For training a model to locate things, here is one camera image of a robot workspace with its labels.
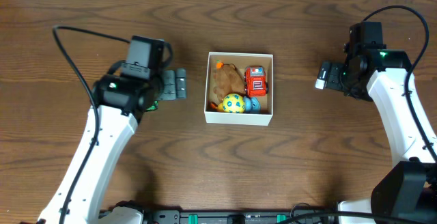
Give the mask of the green ridged round toy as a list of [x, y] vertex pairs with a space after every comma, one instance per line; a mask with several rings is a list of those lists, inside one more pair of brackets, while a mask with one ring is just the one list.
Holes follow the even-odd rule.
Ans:
[[155, 101], [154, 103], [153, 103], [153, 105], [151, 105], [150, 107], [148, 107], [147, 109], [146, 109], [146, 111], [147, 112], [150, 112], [150, 111], [155, 111], [155, 110], [157, 110], [158, 109], [158, 101]]

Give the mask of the brown plush toy with orange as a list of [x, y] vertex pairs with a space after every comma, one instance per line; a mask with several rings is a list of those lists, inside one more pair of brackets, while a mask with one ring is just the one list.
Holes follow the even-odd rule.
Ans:
[[228, 94], [246, 94], [245, 82], [233, 64], [224, 64], [219, 61], [213, 73], [213, 78], [215, 83], [213, 92], [220, 101]]

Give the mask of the yellow ball with blue marks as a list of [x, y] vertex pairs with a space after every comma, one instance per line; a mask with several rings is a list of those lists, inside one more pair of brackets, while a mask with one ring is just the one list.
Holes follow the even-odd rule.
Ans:
[[223, 99], [222, 108], [226, 113], [244, 113], [244, 98], [240, 94], [228, 94]]

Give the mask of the red toy fire truck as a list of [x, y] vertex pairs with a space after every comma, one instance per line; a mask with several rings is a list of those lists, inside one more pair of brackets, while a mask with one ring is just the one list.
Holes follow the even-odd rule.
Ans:
[[268, 94], [266, 72], [262, 66], [249, 66], [244, 73], [245, 91], [248, 97], [265, 96]]

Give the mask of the orange blue toy duck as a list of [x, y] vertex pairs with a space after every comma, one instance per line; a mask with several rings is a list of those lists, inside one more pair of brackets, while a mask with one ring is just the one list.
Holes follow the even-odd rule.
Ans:
[[[261, 109], [261, 105], [257, 98], [249, 98], [247, 96], [243, 96], [245, 102], [245, 111], [244, 113], [259, 113]], [[222, 108], [222, 102], [219, 104], [215, 104], [214, 102], [210, 103], [210, 108], [214, 111], [224, 112]]]

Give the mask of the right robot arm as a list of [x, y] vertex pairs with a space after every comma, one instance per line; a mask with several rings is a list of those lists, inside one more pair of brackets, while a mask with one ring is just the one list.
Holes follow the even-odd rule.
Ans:
[[389, 50], [382, 25], [363, 21], [350, 27], [344, 63], [325, 61], [318, 89], [333, 89], [373, 102], [389, 140], [393, 168], [367, 199], [341, 201], [341, 212], [367, 212], [421, 223], [436, 222], [436, 161], [420, 134], [436, 135], [421, 106], [405, 51]]

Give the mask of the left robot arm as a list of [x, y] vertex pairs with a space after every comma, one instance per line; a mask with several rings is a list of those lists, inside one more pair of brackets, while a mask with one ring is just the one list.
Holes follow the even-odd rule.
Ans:
[[144, 113], [160, 100], [185, 98], [185, 71], [168, 70], [170, 43], [133, 36], [127, 58], [115, 62], [92, 87], [85, 130], [55, 195], [39, 223], [142, 223], [144, 210], [132, 201], [100, 208], [119, 157]]

